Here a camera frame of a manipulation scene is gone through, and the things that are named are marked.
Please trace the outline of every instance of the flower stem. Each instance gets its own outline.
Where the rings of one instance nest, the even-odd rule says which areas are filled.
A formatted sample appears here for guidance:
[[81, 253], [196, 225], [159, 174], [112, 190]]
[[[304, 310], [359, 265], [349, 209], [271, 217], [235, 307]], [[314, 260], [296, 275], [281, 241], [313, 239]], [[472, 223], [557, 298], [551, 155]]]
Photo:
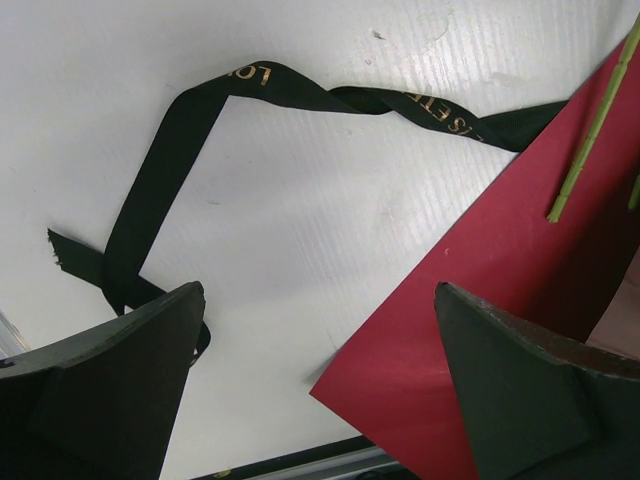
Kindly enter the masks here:
[[630, 212], [635, 211], [638, 208], [638, 201], [640, 200], [640, 173], [636, 177], [636, 183], [633, 184], [633, 190], [631, 190], [631, 197], [627, 207]]
[[582, 169], [587, 162], [587, 157], [591, 152], [591, 148], [593, 147], [596, 138], [598, 138], [600, 129], [602, 128], [602, 125], [607, 118], [607, 114], [609, 113], [609, 109], [613, 104], [616, 93], [618, 93], [618, 88], [620, 88], [620, 85], [622, 84], [622, 79], [627, 72], [627, 65], [629, 64], [631, 57], [633, 57], [636, 47], [638, 46], [638, 42], [640, 42], [640, 14], [636, 18], [633, 28], [631, 29], [631, 32], [629, 33], [629, 36], [624, 43], [624, 47], [622, 48], [622, 52], [620, 53], [620, 59], [618, 60], [618, 63], [613, 70], [613, 74], [611, 75], [611, 79], [609, 80], [607, 89], [605, 90], [604, 96], [602, 97], [602, 101], [598, 106], [596, 115], [593, 117], [593, 121], [591, 122], [591, 126], [589, 127], [587, 137], [580, 147], [578, 155], [576, 155], [576, 158], [571, 164], [569, 174], [567, 175], [567, 178], [565, 179], [564, 183], [562, 184], [562, 188], [560, 189], [560, 194], [556, 198], [556, 201], [551, 208], [551, 212], [547, 216], [547, 220], [549, 220], [551, 223], [556, 223], [560, 219], [562, 210], [564, 209], [567, 200], [569, 200], [569, 195], [571, 195], [571, 191], [573, 190], [573, 187], [575, 186], [578, 177], [580, 176], [580, 173], [582, 172]]

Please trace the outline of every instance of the dark green ribbon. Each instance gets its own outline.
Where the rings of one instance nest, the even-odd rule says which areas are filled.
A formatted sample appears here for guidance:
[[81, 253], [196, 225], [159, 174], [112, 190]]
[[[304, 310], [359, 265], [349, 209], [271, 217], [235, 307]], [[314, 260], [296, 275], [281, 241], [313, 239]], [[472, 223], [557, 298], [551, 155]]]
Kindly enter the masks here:
[[[382, 115], [395, 111], [420, 127], [523, 151], [566, 102], [478, 118], [453, 102], [365, 87], [325, 90], [274, 62], [256, 62], [186, 90], [169, 107], [109, 237], [104, 254], [49, 231], [62, 269], [102, 289], [119, 315], [164, 290], [139, 277], [153, 242], [211, 128], [230, 96], [320, 112]], [[209, 345], [203, 323], [195, 359]]]

